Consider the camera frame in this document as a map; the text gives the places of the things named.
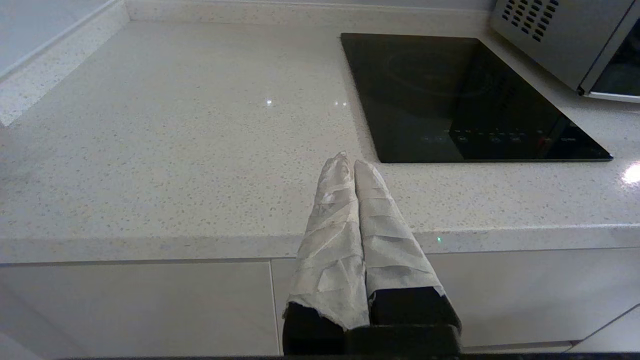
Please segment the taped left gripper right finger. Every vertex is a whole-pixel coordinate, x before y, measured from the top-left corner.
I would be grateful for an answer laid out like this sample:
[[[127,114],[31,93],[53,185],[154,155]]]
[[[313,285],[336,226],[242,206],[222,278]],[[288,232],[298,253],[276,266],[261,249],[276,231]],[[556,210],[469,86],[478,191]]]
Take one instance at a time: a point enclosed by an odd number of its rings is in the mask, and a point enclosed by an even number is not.
[[[354,171],[372,323],[461,328],[444,286],[381,173],[364,161],[356,161]]]

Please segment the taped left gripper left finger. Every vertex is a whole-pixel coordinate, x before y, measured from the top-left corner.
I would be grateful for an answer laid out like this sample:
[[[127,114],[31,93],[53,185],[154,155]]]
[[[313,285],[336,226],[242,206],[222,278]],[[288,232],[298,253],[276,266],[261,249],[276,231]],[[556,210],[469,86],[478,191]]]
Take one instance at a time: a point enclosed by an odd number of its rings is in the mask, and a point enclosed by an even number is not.
[[[283,311],[286,356],[343,354],[370,325],[354,168],[345,152],[322,167]]]

